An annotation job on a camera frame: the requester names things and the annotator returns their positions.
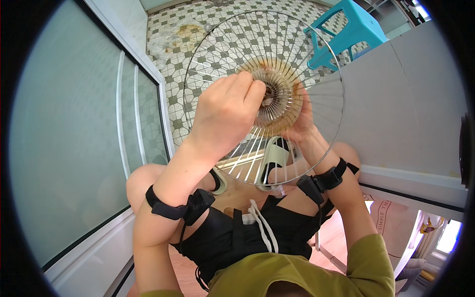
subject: black shorts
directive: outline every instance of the black shorts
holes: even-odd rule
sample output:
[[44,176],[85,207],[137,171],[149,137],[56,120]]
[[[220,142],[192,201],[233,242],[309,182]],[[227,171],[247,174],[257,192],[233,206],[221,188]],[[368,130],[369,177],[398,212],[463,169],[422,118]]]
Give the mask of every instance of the black shorts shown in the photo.
[[[319,230],[319,214],[315,217],[277,206],[281,199],[269,195],[261,209],[277,239],[280,254],[301,255],[310,259],[312,248],[307,241]],[[320,210],[321,223],[331,216],[333,209],[330,200]],[[211,281],[216,271],[224,269],[246,256],[268,252],[261,237],[257,222],[243,225],[242,213],[234,209],[234,218],[211,207],[203,224],[180,244],[172,244],[176,250],[195,262],[198,266],[197,280],[201,278],[206,284]]]

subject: floor tile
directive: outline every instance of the floor tile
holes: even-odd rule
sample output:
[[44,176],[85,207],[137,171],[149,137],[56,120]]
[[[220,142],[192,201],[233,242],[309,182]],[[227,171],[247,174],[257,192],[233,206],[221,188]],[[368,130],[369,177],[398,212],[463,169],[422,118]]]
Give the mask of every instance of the floor tile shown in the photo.
[[[165,8],[149,16],[148,40],[154,40],[167,32],[173,32],[175,36],[178,36],[176,41],[167,45],[165,51],[169,59],[162,63],[160,59],[150,54],[151,44],[147,45],[147,54],[157,68],[161,67],[159,70],[167,81],[165,89],[175,146],[180,145],[182,139],[190,131],[189,126],[194,119],[198,95],[202,87],[209,85],[203,80],[214,81],[217,77],[232,74],[235,72],[233,65],[242,64],[243,60],[255,57],[257,52],[265,54],[266,49],[275,53],[282,51],[280,58],[293,61],[294,66],[304,60],[303,55],[312,52],[313,46],[309,38],[303,44],[296,41],[304,39],[303,32],[297,30],[297,21],[264,18],[262,13],[240,15],[232,22],[226,22],[215,29],[215,32],[219,34],[213,32],[203,41],[208,27],[211,28],[226,18],[246,10],[256,9],[288,13],[307,24],[311,24],[328,10],[326,6],[306,0],[194,0]],[[347,22],[344,14],[340,12],[330,18],[325,27],[337,33],[345,27]],[[276,26],[282,26],[284,29],[282,32],[287,31],[286,38],[278,33],[275,36],[269,36],[269,30],[275,32]],[[331,40],[330,35],[322,31],[321,34],[327,42]],[[200,49],[204,50],[195,52],[199,44],[201,44]],[[367,46],[364,42],[358,43],[352,47],[352,52],[363,50]],[[238,55],[240,48],[245,49]],[[213,49],[216,49],[215,52],[220,52],[219,57],[210,53]],[[193,62],[190,65],[190,77],[186,79],[185,86],[185,74],[193,55],[193,60],[199,64]],[[349,63],[348,51],[339,54],[337,59],[342,66]],[[312,77],[316,82],[331,73],[325,67],[310,70],[302,63],[298,69],[301,70],[301,80]]]

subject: olive green shirt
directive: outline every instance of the olive green shirt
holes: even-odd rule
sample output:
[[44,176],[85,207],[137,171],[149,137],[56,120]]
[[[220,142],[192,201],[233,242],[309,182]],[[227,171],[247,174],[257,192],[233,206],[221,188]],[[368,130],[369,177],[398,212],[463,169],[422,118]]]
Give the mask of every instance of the olive green shirt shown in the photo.
[[[347,275],[326,270],[302,256],[259,253],[216,272],[209,283],[209,297],[265,297],[269,286],[287,281],[310,296],[394,296],[394,273],[383,237],[365,236],[348,251]],[[157,290],[141,297],[183,297],[179,291]]]

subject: slipper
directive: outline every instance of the slipper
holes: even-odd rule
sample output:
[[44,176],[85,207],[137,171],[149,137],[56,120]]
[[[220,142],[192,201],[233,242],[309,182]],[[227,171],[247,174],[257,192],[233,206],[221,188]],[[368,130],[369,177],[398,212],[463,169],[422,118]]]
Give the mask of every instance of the slipper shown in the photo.
[[209,173],[213,176],[214,182],[216,184],[216,188],[211,191],[213,195],[219,195],[222,194],[224,191],[226,191],[226,188],[228,187],[228,182],[224,178],[224,176],[219,172],[219,170],[214,166]]
[[281,168],[285,166],[288,158],[289,146],[287,141],[280,136],[272,137],[266,145],[266,149],[264,150],[264,161],[259,169],[260,176],[257,180],[258,183],[262,185],[256,185],[256,187],[261,191],[270,191],[271,186],[265,185],[268,184],[267,178],[269,177],[270,171],[275,167]]

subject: forearm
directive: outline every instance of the forearm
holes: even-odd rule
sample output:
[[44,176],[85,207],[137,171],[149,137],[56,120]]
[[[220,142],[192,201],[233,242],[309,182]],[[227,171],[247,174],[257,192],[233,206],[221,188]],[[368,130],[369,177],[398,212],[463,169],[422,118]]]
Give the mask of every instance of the forearm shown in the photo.
[[216,161],[203,156],[200,148],[190,138],[186,138],[153,184],[153,192],[167,205],[185,205],[190,192]]
[[[153,184],[153,192],[163,203],[172,207],[186,205],[189,194],[214,165],[213,160],[199,153],[188,138],[183,141]],[[178,220],[152,214],[151,210],[147,200],[144,200],[135,218],[134,244],[154,246],[167,243],[176,230]]]
[[[153,184],[153,192],[165,204],[185,205],[188,195],[214,165],[199,156],[199,149],[185,139],[167,168]],[[158,289],[179,290],[168,254],[168,241],[179,220],[151,213],[144,200],[135,217],[133,253],[139,292]]]
[[[300,147],[309,164],[317,163],[330,147],[316,128],[305,141],[300,143]],[[315,174],[323,174],[335,167],[339,161],[340,157],[331,150],[313,171]],[[342,216],[347,249],[360,238],[377,233],[364,203],[360,185],[350,169],[347,168],[344,172],[342,183],[328,190],[327,194]]]

